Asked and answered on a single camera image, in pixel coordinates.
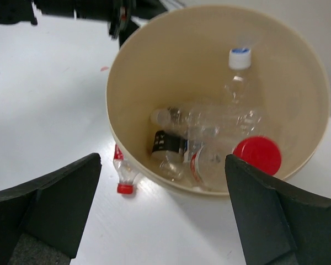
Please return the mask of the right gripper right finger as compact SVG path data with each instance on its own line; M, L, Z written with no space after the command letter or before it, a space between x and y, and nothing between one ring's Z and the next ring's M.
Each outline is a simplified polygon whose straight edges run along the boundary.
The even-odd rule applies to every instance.
M225 173L246 264L331 264L331 199L228 155Z

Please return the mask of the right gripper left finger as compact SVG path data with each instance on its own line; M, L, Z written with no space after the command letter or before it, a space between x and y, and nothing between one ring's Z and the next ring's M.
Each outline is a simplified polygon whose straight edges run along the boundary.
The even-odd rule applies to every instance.
M0 191L0 264L70 264L102 169L97 153Z

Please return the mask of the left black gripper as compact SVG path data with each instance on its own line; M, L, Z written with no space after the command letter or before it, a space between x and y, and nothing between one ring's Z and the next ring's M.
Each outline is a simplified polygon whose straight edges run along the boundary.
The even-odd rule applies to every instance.
M133 17L151 20L168 11L161 1L1 0L0 24L29 22L36 26L34 7L43 15L107 22L109 36L119 41L126 41L139 28Z

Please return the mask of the clear bottle red cap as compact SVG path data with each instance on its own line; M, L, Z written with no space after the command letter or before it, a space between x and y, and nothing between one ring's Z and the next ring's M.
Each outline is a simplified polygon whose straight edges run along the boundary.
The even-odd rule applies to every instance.
M190 172L196 184L205 190L227 193L225 160L228 155L235 155L271 176L282 163L278 145L267 137L248 137L236 145L227 139L217 139L205 143L191 157Z

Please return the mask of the crushed red cap bottle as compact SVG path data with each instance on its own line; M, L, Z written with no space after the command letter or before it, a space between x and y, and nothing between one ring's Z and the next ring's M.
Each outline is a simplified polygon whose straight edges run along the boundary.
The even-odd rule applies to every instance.
M119 176L117 192L121 195L133 195L136 190L135 179L140 172L125 158L117 144L115 144L114 148L113 164Z

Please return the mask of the blue label clear bottle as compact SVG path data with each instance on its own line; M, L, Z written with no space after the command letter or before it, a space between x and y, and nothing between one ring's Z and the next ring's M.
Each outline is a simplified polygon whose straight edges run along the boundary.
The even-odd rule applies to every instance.
M262 94L252 69L252 50L232 48L229 74L220 92L220 104L199 104L189 114L189 131L201 137L217 135L247 137L260 135L265 118L260 106Z

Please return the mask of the small black label bottle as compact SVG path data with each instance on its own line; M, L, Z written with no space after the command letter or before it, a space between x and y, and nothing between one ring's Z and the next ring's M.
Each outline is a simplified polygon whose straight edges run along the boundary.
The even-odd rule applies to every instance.
M151 158L159 162L159 169L171 181L183 179L186 140L178 135L158 130L154 135Z

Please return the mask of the clear bottle white cap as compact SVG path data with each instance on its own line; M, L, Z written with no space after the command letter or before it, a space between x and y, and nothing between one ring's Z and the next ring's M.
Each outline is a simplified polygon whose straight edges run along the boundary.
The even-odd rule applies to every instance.
M200 140L215 137L235 125L239 115L224 105L184 103L155 109L150 120L169 134Z

